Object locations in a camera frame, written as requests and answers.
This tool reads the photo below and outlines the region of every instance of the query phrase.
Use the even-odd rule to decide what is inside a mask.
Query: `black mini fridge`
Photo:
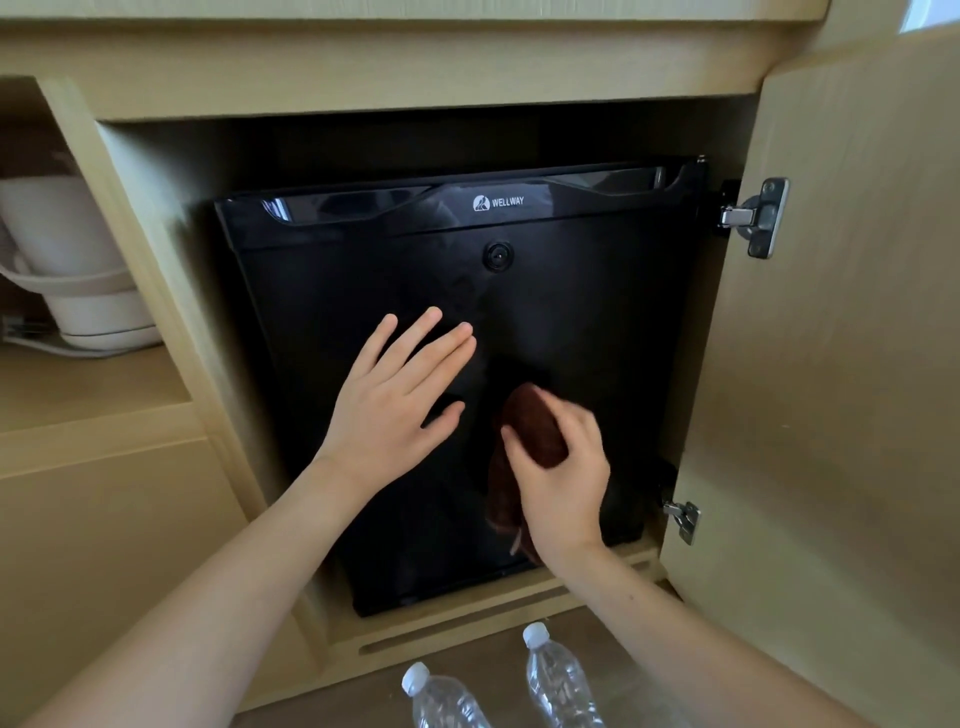
[[[361,616],[530,568],[485,521],[493,422],[525,381],[597,417],[608,545],[640,537],[707,176],[702,159],[232,195],[216,203],[290,475],[320,445],[366,338],[429,305],[476,355],[436,407],[460,426],[336,546]]]

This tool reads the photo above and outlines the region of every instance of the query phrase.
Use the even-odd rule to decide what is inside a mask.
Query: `brown floor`
[[[547,621],[550,636],[584,667],[600,714],[610,728],[689,728],[676,706],[585,608]],[[522,628],[427,655],[436,674],[453,675],[473,692],[493,728],[543,725],[527,694]],[[400,689],[407,665],[264,706],[238,716],[234,728],[409,728],[411,704]]]

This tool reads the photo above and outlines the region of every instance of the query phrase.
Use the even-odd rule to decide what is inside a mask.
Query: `white kettle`
[[[0,180],[0,218],[0,275],[43,296],[63,341],[100,352],[160,342],[81,177]]]

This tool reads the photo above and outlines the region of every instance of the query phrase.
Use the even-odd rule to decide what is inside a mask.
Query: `plastic bottle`
[[[455,678],[431,675],[426,665],[415,663],[401,685],[413,698],[416,728],[490,728],[476,698]]]
[[[527,686],[550,728],[604,728],[584,669],[573,653],[550,639],[541,621],[528,624]]]

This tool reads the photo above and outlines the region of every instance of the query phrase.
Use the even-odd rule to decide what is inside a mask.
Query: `hand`
[[[396,328],[396,316],[387,315],[353,362],[337,397],[314,462],[325,462],[348,478],[364,502],[412,470],[460,422],[464,403],[458,401],[430,425],[421,426],[437,398],[473,356],[473,327],[460,324],[407,361],[441,318],[439,308],[428,308],[380,356]]]
[[[537,391],[566,440],[565,461],[556,468],[542,468],[511,427],[504,426],[501,434],[534,546],[543,563],[559,575],[570,559],[604,548],[600,503],[607,491],[610,464],[592,413],[540,388]]]

